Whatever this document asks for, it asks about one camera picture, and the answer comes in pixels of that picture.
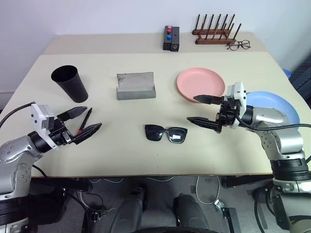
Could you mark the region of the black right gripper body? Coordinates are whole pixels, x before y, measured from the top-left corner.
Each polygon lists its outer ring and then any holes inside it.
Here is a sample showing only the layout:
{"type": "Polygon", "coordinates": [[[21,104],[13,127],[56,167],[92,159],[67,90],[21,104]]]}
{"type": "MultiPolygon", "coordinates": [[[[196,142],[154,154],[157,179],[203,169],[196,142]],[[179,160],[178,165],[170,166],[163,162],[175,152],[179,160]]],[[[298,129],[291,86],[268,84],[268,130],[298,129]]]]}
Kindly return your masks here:
{"type": "Polygon", "coordinates": [[[216,130],[220,133],[222,127],[233,125],[236,114],[240,113],[239,101],[233,98],[225,99],[225,96],[215,97],[215,104],[220,105],[219,112],[216,114],[216,130]]]}

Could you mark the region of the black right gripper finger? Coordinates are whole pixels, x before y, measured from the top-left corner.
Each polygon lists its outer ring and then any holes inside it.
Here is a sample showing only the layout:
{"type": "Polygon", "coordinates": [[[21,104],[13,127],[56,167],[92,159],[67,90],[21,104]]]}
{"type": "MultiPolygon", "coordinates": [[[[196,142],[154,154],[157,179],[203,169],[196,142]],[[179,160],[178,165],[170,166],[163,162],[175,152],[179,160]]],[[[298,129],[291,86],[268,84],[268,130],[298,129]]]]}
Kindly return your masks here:
{"type": "Polygon", "coordinates": [[[223,102],[223,97],[211,96],[211,95],[198,95],[193,97],[194,100],[204,104],[216,104],[220,105],[223,102]]]}
{"type": "Polygon", "coordinates": [[[216,121],[210,121],[207,118],[204,117],[187,117],[187,120],[199,127],[206,128],[206,129],[211,129],[214,130],[215,132],[219,132],[219,124],[216,121]]]}

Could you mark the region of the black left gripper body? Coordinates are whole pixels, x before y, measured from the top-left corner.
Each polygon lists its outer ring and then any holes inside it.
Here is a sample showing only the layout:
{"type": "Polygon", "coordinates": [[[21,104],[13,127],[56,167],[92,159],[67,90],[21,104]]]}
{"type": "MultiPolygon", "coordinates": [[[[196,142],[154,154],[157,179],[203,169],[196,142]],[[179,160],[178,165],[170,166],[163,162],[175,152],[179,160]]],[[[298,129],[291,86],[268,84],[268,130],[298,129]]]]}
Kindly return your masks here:
{"type": "Polygon", "coordinates": [[[69,119],[69,114],[59,114],[54,120],[54,126],[50,130],[50,138],[57,146],[69,144],[74,139],[71,132],[65,126],[65,122],[69,119]]]}

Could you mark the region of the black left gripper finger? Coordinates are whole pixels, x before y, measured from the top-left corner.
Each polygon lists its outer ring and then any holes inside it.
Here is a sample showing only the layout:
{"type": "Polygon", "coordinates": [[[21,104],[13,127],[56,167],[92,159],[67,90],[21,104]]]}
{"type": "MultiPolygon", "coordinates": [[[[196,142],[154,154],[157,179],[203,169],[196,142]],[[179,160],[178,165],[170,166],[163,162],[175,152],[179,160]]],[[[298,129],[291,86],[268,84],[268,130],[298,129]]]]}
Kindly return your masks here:
{"type": "Polygon", "coordinates": [[[80,116],[86,109],[87,109],[87,107],[85,107],[85,106],[74,107],[74,108],[71,108],[71,109],[59,114],[57,116],[57,118],[60,121],[67,121],[70,119],[74,119],[74,118],[80,116]]]}
{"type": "Polygon", "coordinates": [[[100,129],[101,126],[102,123],[97,123],[84,128],[80,134],[77,134],[73,137],[72,142],[76,145],[80,144],[81,142],[93,136],[100,129]]]}

